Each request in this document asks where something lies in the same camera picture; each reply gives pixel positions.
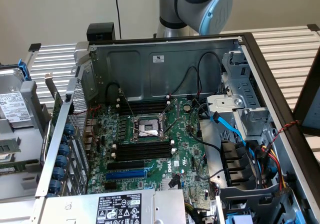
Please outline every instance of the pci express slot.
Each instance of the pci express slot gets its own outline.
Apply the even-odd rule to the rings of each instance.
[[[105,176],[107,180],[113,180],[113,179],[127,179],[127,178],[138,178],[138,177],[146,178],[147,176],[146,174],[147,174],[147,171],[144,169],[141,169],[141,170],[109,172]]]
[[[161,113],[166,106],[166,101],[130,102],[130,107],[135,115]],[[131,110],[127,103],[121,105],[119,115],[131,115]]]
[[[117,161],[171,158],[169,142],[122,144],[117,146]]]
[[[140,169],[145,167],[145,162],[141,161],[130,161],[130,162],[113,162],[109,163],[106,167],[107,170],[125,170],[125,169]]]

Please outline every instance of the power supply label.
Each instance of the power supply label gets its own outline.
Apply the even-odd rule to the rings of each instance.
[[[140,224],[141,194],[99,198],[96,224]]]
[[[10,123],[30,120],[28,109],[20,92],[1,94],[0,107]]]

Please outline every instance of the gray robot arm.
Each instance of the gray robot arm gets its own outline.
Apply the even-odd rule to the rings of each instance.
[[[226,25],[233,0],[160,0],[157,38],[218,34]]]

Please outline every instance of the black frame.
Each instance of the black frame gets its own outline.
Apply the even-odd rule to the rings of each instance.
[[[320,48],[310,68],[305,84],[294,108],[293,116],[303,124],[311,104],[320,88]],[[308,135],[320,136],[320,129],[301,126],[302,131]]]
[[[261,82],[267,92],[280,124],[284,126],[287,123],[294,121],[293,113],[287,104],[287,101],[279,88],[276,79],[274,78],[259,46],[254,39],[252,33],[242,34],[224,34],[224,35],[208,35],[208,36],[188,36],[188,37],[173,37],[159,39],[138,39],[138,40],[116,40],[116,41],[90,41],[89,45],[112,45],[112,44],[143,44],[151,42],[170,42],[192,39],[210,39],[210,38],[234,38],[240,36],[242,45],[245,45],[252,62],[260,76]],[[284,131],[293,153],[301,167],[305,179],[311,189],[311,192],[320,206],[320,165],[318,164],[312,150],[309,147],[307,140],[297,125],[293,125]]]

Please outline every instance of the black pci slot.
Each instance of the black pci slot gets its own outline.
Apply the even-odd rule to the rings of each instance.
[[[116,157],[117,161],[171,158],[171,145],[170,142],[118,145]]]
[[[124,169],[138,169],[144,168],[145,162],[140,161],[130,161],[130,162],[113,162],[107,165],[108,170],[124,170]]]
[[[130,107],[135,115],[161,113],[167,106],[166,101],[130,102]],[[122,103],[119,115],[131,115],[127,103]]]

